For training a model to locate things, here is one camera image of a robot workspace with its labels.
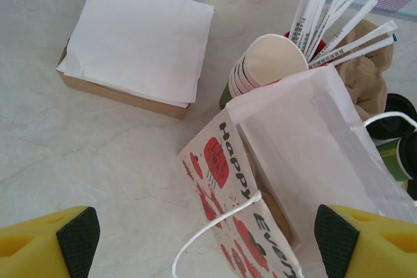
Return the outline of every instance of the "stack of paper cups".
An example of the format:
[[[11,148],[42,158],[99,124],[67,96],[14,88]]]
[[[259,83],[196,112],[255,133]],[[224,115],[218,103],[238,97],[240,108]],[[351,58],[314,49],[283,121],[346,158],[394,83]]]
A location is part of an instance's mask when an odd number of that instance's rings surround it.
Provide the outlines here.
[[[261,36],[231,70],[220,108],[234,97],[305,70],[308,70],[307,60],[291,40],[275,34]]]

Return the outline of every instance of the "brown cardboard tray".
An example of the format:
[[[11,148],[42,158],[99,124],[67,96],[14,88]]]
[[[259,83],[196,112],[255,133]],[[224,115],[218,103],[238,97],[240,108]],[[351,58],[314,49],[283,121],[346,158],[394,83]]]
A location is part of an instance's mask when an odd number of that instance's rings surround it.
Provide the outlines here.
[[[58,64],[62,62],[65,56],[66,47],[64,48],[63,54],[61,55]],[[95,94],[96,96],[101,96],[107,99],[122,102],[124,104],[134,105],[142,109],[146,109],[156,113],[161,113],[163,115],[179,119],[183,119],[188,110],[188,107],[177,107],[175,105],[164,104],[162,102],[157,102],[139,96],[134,96],[132,94],[127,94],[125,92],[117,91],[95,83],[90,83],[80,78],[66,76],[58,70],[57,72],[63,79],[66,86],[83,92],[88,92],[89,94]]]

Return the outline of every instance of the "red flower illustration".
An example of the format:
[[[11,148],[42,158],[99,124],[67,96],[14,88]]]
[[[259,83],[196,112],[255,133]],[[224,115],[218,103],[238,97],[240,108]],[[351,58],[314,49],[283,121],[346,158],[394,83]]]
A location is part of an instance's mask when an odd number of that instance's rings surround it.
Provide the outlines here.
[[[222,189],[227,181],[227,177],[229,177],[229,166],[223,148],[215,137],[211,137],[207,141],[204,148],[204,158],[213,178],[217,181],[220,189]]]
[[[200,195],[201,203],[203,203],[204,214],[206,215],[206,218],[209,221],[212,221],[213,219],[215,219],[217,217],[217,214],[213,210],[213,208],[210,205],[210,203],[207,201],[205,192],[200,187],[200,185],[198,183],[197,183],[197,189],[198,189],[198,194]],[[221,229],[222,228],[222,225],[220,223],[217,223],[216,224],[216,227],[218,227],[218,228]]]
[[[239,254],[236,252],[235,249],[232,248],[232,257],[235,260],[235,263],[237,265],[237,268],[240,270],[240,273],[244,278],[246,277],[246,267],[245,264],[243,264],[242,260],[240,259]]]
[[[235,227],[240,237],[242,238],[243,242],[248,248],[250,254],[252,254],[256,263],[258,263],[258,265],[260,265],[260,267],[264,268],[266,271],[269,271],[268,264],[266,263],[266,260],[264,258],[265,251],[263,251],[263,248],[255,242],[255,239],[253,238],[252,234],[246,228],[245,224],[243,224],[242,221],[233,217],[233,222],[235,223]]]
[[[190,159],[191,159],[191,162],[193,163],[194,169],[198,177],[200,177],[200,179],[203,179],[203,172],[201,171],[200,164],[198,164],[197,156],[194,156],[192,153],[190,153]]]
[[[232,258],[230,257],[229,253],[227,252],[227,249],[222,244],[220,244],[220,247],[222,248],[223,253],[226,256],[227,261],[229,262],[230,266],[233,268],[233,270],[236,270],[235,265],[233,264]]]
[[[239,252],[242,254],[243,260],[245,261],[245,265],[248,268],[249,273],[252,276],[252,278],[262,278],[261,273],[259,273],[259,271],[256,269],[256,267],[248,260],[246,255],[243,253],[243,249],[240,246],[240,244],[236,240],[234,240],[234,242],[235,242],[235,246],[237,247]]]
[[[191,175],[191,171],[188,168],[187,164],[185,164],[185,161],[182,161],[182,164],[184,164],[185,170],[187,171],[187,175],[194,181],[193,175]]]

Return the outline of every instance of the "white string handle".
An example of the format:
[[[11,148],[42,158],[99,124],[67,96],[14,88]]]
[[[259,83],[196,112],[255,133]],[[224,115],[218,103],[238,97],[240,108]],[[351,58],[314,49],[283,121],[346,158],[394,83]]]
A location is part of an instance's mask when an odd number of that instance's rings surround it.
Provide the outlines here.
[[[197,231],[197,233],[192,236],[180,249],[180,251],[177,253],[176,257],[174,258],[174,261],[172,263],[172,277],[174,278],[178,278],[177,274],[175,273],[176,269],[177,269],[177,263],[178,263],[178,259],[180,258],[182,252],[185,251],[185,249],[191,244],[193,243],[193,241],[195,239],[197,239],[198,237],[200,237],[200,235],[202,235],[206,230],[210,229],[211,227],[215,226],[215,224],[223,221],[224,219],[228,218],[229,216],[232,216],[233,214],[247,208],[249,205],[251,205],[252,203],[255,203],[259,200],[262,199],[262,194],[261,192],[258,190],[256,191],[255,195],[247,200],[244,204],[237,206],[236,208],[234,208],[233,210],[226,212],[224,214],[222,214],[221,216],[217,217],[216,219],[213,219],[210,223],[208,223],[207,225],[205,225],[202,229],[200,229],[199,231]]]
[[[410,118],[407,114],[404,114],[402,112],[385,112],[385,113],[381,113],[378,115],[375,115],[374,117],[371,117],[369,119],[367,119],[364,122],[364,126],[368,126],[371,123],[374,123],[377,120],[382,120],[383,118],[386,117],[402,117],[403,119],[405,119],[408,123],[410,123],[411,125],[413,125],[415,128],[417,128],[417,122],[415,120],[413,120],[412,118]]]

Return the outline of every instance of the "white marble surface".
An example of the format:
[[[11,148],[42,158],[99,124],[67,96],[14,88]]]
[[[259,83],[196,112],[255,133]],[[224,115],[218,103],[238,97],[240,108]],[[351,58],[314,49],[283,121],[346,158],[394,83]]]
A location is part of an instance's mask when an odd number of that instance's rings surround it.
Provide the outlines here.
[[[197,103],[178,121],[64,85],[55,65],[85,0],[0,0],[0,227],[94,206],[102,234],[90,277],[169,277],[177,250],[206,222],[175,156],[218,112],[245,48],[285,33],[297,4],[198,1],[216,11]],[[395,21],[399,42],[386,78],[417,104],[417,24]],[[179,276],[232,274],[208,233],[181,258]]]

